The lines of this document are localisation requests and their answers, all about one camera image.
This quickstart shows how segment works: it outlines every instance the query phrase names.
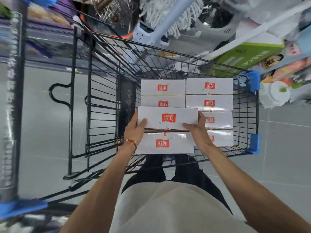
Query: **white box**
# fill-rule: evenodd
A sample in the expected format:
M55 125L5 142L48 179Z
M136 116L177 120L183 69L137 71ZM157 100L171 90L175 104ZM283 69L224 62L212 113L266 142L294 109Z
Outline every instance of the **white box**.
M209 130L208 135L217 147L233 146L233 130Z
M138 124L146 118L146 128L185 130L182 123L197 124L198 109L170 107L138 107Z
M186 108L202 112L228 112L233 110L233 95L186 96Z
M143 79L142 96L185 96L186 80Z
M233 78L187 78L186 94L232 95Z
M195 146L190 132L144 133L136 154L193 154Z
M233 129L232 112L203 112L207 129Z
M142 96L141 106L185 108L184 96Z

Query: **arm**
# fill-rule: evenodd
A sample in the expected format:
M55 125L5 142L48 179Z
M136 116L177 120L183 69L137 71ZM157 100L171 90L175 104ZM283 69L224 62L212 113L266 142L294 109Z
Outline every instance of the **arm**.
M311 225L243 172L211 142L204 125L206 118L202 113L199 117L198 125L184 124L184 127L192 132L196 146L211 161L247 224L259 233L311 232Z
M137 123L136 112L125 129L124 140L142 139L147 120ZM96 181L75 211L71 214L60 233L104 232L110 230L123 176L135 146L125 141L105 172Z

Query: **white mop head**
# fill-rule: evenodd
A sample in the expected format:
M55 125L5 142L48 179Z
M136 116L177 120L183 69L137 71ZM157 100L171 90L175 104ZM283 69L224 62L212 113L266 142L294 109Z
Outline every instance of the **white mop head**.
M140 16L145 16L145 22L150 24L153 29L160 24L171 8L178 0L140 0ZM195 0L188 9L180 16L173 26L166 33L166 36L180 36L179 30L189 30L191 20L196 21L203 10L203 0Z

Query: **person's right hand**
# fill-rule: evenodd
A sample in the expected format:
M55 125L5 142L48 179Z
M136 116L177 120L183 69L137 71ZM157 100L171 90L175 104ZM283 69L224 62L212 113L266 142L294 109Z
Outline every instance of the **person's right hand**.
M214 147L205 128L206 117L202 112L199 112L198 124L183 123L183 127L192 133L192 137L196 146L202 151L207 147Z

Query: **forearm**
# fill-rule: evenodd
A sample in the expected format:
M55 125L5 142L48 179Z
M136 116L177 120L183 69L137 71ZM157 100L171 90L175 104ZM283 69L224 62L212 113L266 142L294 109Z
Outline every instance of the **forearm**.
M61 233L109 232L131 148L120 147L111 164L72 213Z
M208 157L248 224L258 232L311 232L311 226L274 194L243 172L217 147L206 147Z

